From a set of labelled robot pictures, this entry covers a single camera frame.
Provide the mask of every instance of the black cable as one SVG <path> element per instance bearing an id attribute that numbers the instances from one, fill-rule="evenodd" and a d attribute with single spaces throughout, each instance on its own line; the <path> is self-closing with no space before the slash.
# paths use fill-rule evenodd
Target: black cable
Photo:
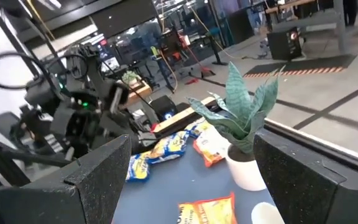
<path id="1" fill-rule="evenodd" d="M 43 74 L 47 74 L 47 71 L 44 69 L 43 65 L 38 60 L 36 60 L 26 54 L 19 53 L 19 52 L 2 52 L 2 53 L 0 53 L 0 59 L 4 58 L 4 57 L 8 57 L 8 56 L 20 56 L 23 59 L 28 59 L 28 60 L 32 61 L 33 63 L 35 63 L 36 66 L 38 66 L 38 68 L 41 70 L 41 72 Z M 43 76 L 39 76 L 38 74 L 34 74 L 34 75 L 35 75 L 35 77 L 33 80 L 35 82 L 33 82 L 31 85 L 7 86 L 7 85 L 0 84 L 0 88 L 5 89 L 5 90 L 23 90 L 23 89 L 26 89 L 27 87 L 33 87 L 33 86 L 38 85 L 40 82 L 42 82 L 43 78 L 46 78 L 47 80 L 48 80 L 48 78 L 50 79 L 50 77 L 47 78 L 46 75 L 43 75 Z"/>
<path id="2" fill-rule="evenodd" d="M 50 74 L 48 73 L 48 71 L 45 69 L 45 67 L 42 65 L 42 63 L 40 62 L 40 60 L 38 60 L 37 58 L 33 58 L 31 56 L 28 56 L 27 54 L 24 53 L 19 53 L 19 52 L 1 52 L 0 53 L 0 59 L 4 58 L 4 57 L 8 57 L 8 56 L 20 56 L 23 59 L 28 59 L 31 62 L 33 62 L 36 66 L 38 66 L 39 70 L 41 71 L 42 75 L 38 75 L 38 74 L 34 74 L 34 79 L 33 79 L 33 83 L 31 84 L 27 84 L 27 85 L 21 85 L 21 86 L 7 86 L 7 85 L 2 85 L 0 84 L 0 88 L 5 89 L 5 90 L 23 90 L 26 88 L 30 88 L 33 86 L 38 85 L 39 83 L 43 82 L 44 79 L 46 79 L 46 81 L 48 82 L 48 84 L 50 85 L 50 89 L 51 91 L 58 96 L 59 99 L 63 100 L 63 96 L 60 94 L 60 89 L 58 89 L 55 84 L 53 83 L 52 78 L 50 77 Z"/>

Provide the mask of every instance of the black box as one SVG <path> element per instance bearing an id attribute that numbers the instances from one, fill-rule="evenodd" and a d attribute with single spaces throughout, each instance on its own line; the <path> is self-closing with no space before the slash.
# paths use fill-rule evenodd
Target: black box
<path id="1" fill-rule="evenodd" d="M 267 34 L 268 45 L 274 60 L 292 60 L 302 56 L 299 33 L 296 27 Z"/>

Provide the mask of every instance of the ceiling light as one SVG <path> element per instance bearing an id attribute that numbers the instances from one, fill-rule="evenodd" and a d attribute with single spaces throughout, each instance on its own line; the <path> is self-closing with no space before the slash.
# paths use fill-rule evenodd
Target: ceiling light
<path id="1" fill-rule="evenodd" d="M 126 32 L 126 34 L 132 35 L 135 33 L 135 28 L 131 27 L 129 28 L 129 30 Z"/>
<path id="2" fill-rule="evenodd" d="M 57 10 L 62 7 L 60 2 L 58 2 L 57 0 L 38 0 L 38 2 L 43 4 L 49 10 Z"/>

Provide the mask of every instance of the snack bag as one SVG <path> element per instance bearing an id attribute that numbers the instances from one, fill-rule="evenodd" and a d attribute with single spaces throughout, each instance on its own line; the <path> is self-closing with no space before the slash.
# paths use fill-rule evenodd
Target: snack bag
<path id="1" fill-rule="evenodd" d="M 150 152 L 144 152 L 138 155 L 131 156 L 127 172 L 126 182 L 145 182 L 149 179 L 149 159 Z"/>
<path id="2" fill-rule="evenodd" d="M 222 137 L 214 127 L 202 132 L 193 142 L 194 149 L 203 156 L 206 167 L 211 167 L 223 159 L 229 146 L 229 141 Z"/>
<path id="3" fill-rule="evenodd" d="M 182 156 L 185 153 L 187 131 L 179 131 L 171 136 L 161 139 L 151 150 L 149 164 L 156 164 Z"/>
<path id="4" fill-rule="evenodd" d="M 234 193 L 228 197 L 179 204 L 177 224 L 237 224 Z"/>
<path id="5" fill-rule="evenodd" d="M 209 124 L 205 118 L 200 118 L 193 123 L 189 124 L 185 131 L 189 132 L 189 135 L 193 138 L 197 138 L 203 131 L 209 129 L 210 127 L 213 127 L 211 124 Z"/>

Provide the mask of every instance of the table surface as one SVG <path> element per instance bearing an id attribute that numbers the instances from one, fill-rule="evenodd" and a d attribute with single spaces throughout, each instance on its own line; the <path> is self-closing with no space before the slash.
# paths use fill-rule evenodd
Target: table surface
<path id="1" fill-rule="evenodd" d="M 210 168 L 188 139 L 183 157 L 150 167 L 146 183 L 126 183 L 121 193 L 114 224 L 176 223 L 178 204 L 235 195 L 235 214 L 239 224 L 251 224 L 252 209 L 260 202 L 273 204 L 268 190 L 249 192 L 236 185 L 226 161 Z"/>

